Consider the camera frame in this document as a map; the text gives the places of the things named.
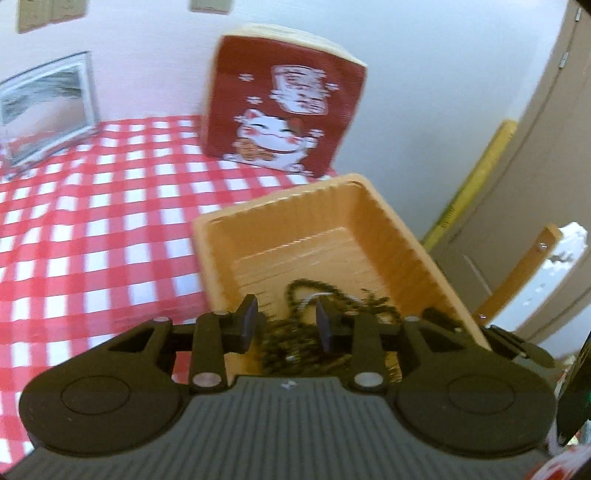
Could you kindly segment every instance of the orange plastic box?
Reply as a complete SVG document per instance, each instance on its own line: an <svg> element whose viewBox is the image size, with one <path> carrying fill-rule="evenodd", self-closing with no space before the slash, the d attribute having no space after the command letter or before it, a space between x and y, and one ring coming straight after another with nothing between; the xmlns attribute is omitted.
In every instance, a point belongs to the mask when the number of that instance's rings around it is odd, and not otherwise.
<svg viewBox="0 0 591 480"><path fill-rule="evenodd" d="M193 226L213 310L233 310L254 293L269 320L282 319L286 286L309 278L359 298L362 288L389 296L403 316L435 307L488 347L431 257L360 175L275 192L202 215ZM259 373L256 353L228 355L226 366L230 377Z"/></svg>

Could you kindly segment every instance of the cartoon cat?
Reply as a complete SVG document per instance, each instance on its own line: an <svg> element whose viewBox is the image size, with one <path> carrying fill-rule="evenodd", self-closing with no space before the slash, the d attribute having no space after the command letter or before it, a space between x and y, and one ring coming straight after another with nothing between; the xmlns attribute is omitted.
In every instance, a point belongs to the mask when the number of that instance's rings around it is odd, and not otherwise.
<svg viewBox="0 0 591 480"><path fill-rule="evenodd" d="M305 170L300 161L307 157L307 150L317 145L315 138L302 135L299 119L267 116L255 109L245 112L238 137L233 146L244 160L297 173Z"/></svg>

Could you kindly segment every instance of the red and white tablecloth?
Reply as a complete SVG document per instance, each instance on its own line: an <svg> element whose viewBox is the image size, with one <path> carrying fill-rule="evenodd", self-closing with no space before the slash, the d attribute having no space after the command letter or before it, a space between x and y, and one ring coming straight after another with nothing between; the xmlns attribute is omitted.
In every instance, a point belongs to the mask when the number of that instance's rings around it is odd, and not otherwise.
<svg viewBox="0 0 591 480"><path fill-rule="evenodd" d="M125 120L0 185L0 472L33 447L20 392L158 315L207 309L190 224L307 183L201 155L197 118Z"/></svg>

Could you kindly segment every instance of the door hinge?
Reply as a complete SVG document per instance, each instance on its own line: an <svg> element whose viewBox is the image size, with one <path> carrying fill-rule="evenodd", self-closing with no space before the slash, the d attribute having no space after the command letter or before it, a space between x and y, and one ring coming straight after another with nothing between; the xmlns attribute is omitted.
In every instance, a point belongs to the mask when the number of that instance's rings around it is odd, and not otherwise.
<svg viewBox="0 0 591 480"><path fill-rule="evenodd" d="M558 68L563 69L564 66L566 65L566 61L568 59L569 59L569 52L565 52L564 55L562 55L562 58L560 59L560 63L558 64Z"/></svg>

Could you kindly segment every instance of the black circular cover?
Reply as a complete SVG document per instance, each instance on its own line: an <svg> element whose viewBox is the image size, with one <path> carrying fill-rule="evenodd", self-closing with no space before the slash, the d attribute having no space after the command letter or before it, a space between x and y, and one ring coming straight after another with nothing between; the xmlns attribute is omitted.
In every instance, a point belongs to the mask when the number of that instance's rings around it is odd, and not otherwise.
<svg viewBox="0 0 591 480"><path fill-rule="evenodd" d="M111 353L95 355L91 365L66 362L39 375L25 388L19 409L36 444L98 456L156 437L180 406L180 391L168 375L140 356Z"/></svg>
<svg viewBox="0 0 591 480"><path fill-rule="evenodd" d="M491 457L542 442L556 400L535 373L488 352L458 351L438 353L405 377L395 408L429 443Z"/></svg>

